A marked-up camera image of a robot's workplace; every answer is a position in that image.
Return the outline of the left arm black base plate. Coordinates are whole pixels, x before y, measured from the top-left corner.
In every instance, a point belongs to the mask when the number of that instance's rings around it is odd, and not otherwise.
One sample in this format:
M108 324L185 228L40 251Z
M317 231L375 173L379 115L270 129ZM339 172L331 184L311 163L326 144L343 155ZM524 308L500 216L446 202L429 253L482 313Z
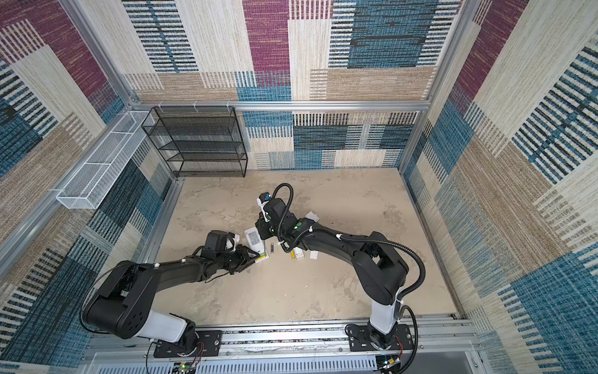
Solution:
M158 341L153 358L199 358L219 355L222 330L197 330L185 333L177 342Z

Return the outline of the aluminium front rail frame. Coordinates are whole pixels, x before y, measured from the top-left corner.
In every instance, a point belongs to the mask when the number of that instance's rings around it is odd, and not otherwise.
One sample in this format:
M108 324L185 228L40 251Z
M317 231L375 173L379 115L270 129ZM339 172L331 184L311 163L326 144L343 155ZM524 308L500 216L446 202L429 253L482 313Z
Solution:
M470 321L432 315L405 319L414 348L352 352L344 328L363 319L207 326L222 330L219 355L153 358L157 343L94 338L80 373L491 373Z

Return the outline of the small white battery cover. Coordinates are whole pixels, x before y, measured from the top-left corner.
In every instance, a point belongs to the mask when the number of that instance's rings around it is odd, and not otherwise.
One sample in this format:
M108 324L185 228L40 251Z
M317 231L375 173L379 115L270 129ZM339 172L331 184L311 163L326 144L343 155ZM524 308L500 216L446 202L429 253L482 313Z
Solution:
M314 222L318 222L319 221L319 216L317 214L315 214L314 212L310 211L305 215L306 218L313 220Z

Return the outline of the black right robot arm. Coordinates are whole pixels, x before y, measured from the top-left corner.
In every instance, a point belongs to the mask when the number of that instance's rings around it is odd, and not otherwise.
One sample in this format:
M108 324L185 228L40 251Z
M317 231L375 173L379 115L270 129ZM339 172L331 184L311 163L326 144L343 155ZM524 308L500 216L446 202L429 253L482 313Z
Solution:
M409 267L384 235L348 235L309 218L296 218L280 198L263 193L255 226L264 240L276 237L286 252L293 249L322 252L349 263L361 287L372 301L368 321L369 341L378 350L387 350L396 341L397 298L405 285Z

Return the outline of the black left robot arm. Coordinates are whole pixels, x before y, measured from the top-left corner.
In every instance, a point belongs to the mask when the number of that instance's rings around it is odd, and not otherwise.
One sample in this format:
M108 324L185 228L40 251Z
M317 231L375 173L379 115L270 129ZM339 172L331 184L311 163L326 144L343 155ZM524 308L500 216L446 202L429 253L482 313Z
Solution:
M107 273L103 284L84 305L82 322L121 339L193 342L193 322L152 310L156 294L179 285L208 281L217 271L240 273L259 257L258 252L239 242L238 235L211 231L204 245L180 260L124 260Z

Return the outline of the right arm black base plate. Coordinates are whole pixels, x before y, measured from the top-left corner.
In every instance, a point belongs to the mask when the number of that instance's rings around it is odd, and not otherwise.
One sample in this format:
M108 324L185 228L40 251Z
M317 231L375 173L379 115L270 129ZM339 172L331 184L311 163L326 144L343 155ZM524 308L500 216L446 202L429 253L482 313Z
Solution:
M370 324L347 324L344 328L352 352L404 351L414 348L414 333L406 324L395 324L392 330L381 333Z

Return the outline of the white remote with grey screen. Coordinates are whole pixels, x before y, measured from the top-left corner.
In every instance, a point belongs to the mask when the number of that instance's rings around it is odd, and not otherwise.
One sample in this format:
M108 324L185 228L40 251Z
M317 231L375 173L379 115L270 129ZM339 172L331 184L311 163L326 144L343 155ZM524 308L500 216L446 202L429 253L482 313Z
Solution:
M261 239L257 228L250 228L244 231L249 248L258 254L255 260L266 252L265 242Z

